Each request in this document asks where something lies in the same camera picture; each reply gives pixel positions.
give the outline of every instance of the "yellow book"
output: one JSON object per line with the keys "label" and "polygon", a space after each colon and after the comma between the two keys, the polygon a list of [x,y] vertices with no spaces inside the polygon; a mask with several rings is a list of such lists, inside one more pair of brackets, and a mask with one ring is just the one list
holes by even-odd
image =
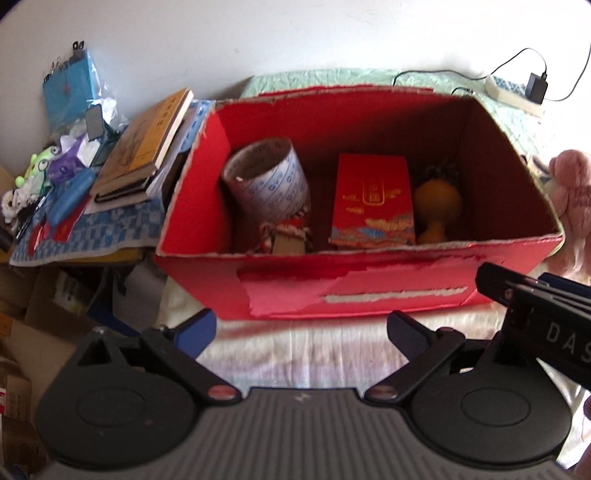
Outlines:
{"label": "yellow book", "polygon": [[135,118],[107,158],[90,194],[106,195],[154,175],[192,100],[193,92],[184,88]]}

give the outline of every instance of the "bed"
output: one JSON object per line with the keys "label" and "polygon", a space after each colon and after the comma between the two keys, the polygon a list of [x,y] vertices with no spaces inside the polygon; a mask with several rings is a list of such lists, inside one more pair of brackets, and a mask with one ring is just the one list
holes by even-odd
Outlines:
{"label": "bed", "polygon": [[[253,77],[242,96],[315,86],[375,84],[390,85],[395,70],[330,69],[287,72]],[[474,95],[495,118],[516,150],[538,154],[549,148],[552,138],[544,135],[537,118],[488,98],[482,84],[453,75],[408,74],[398,85],[432,87],[451,93],[461,86]],[[458,90],[457,94],[466,94]],[[173,280],[168,279],[158,322],[174,326],[202,308]],[[490,339],[500,328],[505,309],[489,304],[461,309],[414,314],[431,329],[451,326],[467,338]],[[388,340],[386,318],[309,321],[218,321],[217,337],[201,354],[199,362],[236,385],[244,395],[250,387],[346,388],[361,394],[405,364],[406,359]],[[559,462],[576,463],[589,442],[590,423],[582,405],[588,393],[569,379],[547,368],[573,410],[573,428]]]}

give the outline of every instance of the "circular pad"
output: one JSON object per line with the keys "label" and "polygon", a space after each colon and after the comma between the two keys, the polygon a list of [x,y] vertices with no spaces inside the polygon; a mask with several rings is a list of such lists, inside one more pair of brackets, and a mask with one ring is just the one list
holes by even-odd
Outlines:
{"label": "circular pad", "polygon": [[572,420],[545,374],[506,365],[427,381],[411,402],[411,415],[441,453],[484,466],[556,453]]}
{"label": "circular pad", "polygon": [[128,468],[179,445],[196,420],[189,393],[160,375],[88,366],[56,379],[37,409],[50,454],[84,469]]}
{"label": "circular pad", "polygon": [[530,402],[524,397],[503,388],[480,388],[467,393],[461,407],[469,419],[487,427],[517,425],[531,411]]}

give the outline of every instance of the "red gift box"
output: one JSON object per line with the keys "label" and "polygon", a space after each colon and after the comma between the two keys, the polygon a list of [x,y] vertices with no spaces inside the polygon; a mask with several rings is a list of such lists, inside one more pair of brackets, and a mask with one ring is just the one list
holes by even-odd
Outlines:
{"label": "red gift box", "polygon": [[413,198],[404,157],[339,157],[330,243],[347,248],[414,245]]}
{"label": "red gift box", "polygon": [[[226,160],[289,137],[309,181],[314,253],[249,255],[257,226],[220,181]],[[329,244],[341,153],[403,155],[409,171],[455,164],[464,209],[457,241],[336,251]],[[216,104],[168,208],[156,262],[223,319],[387,314],[483,303],[485,261],[528,273],[561,230],[509,139],[471,96],[359,87]]]}

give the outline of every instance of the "packing tape roll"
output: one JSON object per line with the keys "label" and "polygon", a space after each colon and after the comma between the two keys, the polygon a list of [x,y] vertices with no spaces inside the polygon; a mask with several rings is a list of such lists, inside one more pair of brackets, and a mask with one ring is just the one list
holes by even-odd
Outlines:
{"label": "packing tape roll", "polygon": [[295,215],[310,194],[288,138],[267,138],[239,150],[224,166],[222,180],[258,222],[278,223]]}

